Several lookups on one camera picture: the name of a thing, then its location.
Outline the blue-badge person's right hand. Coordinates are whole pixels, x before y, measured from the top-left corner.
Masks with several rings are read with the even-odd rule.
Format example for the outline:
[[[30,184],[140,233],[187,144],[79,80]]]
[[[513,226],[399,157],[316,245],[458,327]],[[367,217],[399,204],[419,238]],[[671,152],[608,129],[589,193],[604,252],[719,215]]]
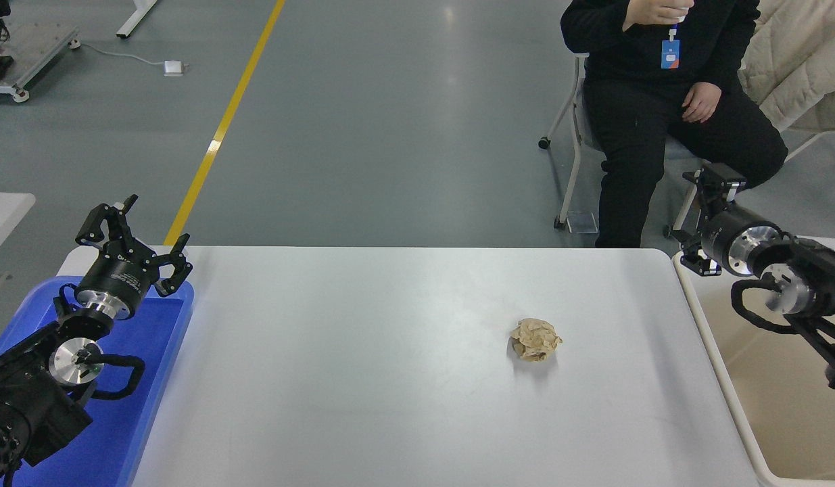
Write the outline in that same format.
[[[688,12],[694,6],[694,1],[684,0],[631,0],[625,9],[625,19],[622,31],[628,31],[634,25],[667,25],[671,26],[683,22]]]

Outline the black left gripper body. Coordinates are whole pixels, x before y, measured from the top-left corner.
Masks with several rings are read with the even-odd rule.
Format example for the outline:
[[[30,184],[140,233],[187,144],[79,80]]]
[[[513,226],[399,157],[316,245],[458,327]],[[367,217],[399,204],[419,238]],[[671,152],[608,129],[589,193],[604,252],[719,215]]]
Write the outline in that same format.
[[[125,309],[136,309],[153,283],[149,266],[156,253],[136,249],[123,254],[118,246],[103,246],[75,289],[75,300],[87,305],[95,293],[116,297]]]

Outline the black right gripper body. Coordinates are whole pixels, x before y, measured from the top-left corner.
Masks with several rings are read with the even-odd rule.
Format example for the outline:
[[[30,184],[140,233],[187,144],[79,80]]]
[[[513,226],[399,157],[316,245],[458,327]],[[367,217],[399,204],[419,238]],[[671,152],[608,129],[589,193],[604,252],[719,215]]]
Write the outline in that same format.
[[[700,228],[702,250],[727,271],[749,271],[748,255],[761,239],[763,218],[738,204],[729,204]]]

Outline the blue-badge person's left hand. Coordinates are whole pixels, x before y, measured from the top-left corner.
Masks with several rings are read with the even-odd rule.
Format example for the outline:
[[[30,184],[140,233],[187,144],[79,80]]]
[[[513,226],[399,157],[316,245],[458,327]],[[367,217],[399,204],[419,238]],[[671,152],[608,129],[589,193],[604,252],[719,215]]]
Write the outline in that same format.
[[[723,95],[722,89],[707,81],[694,83],[682,104],[681,120],[687,123],[705,123],[717,110]]]

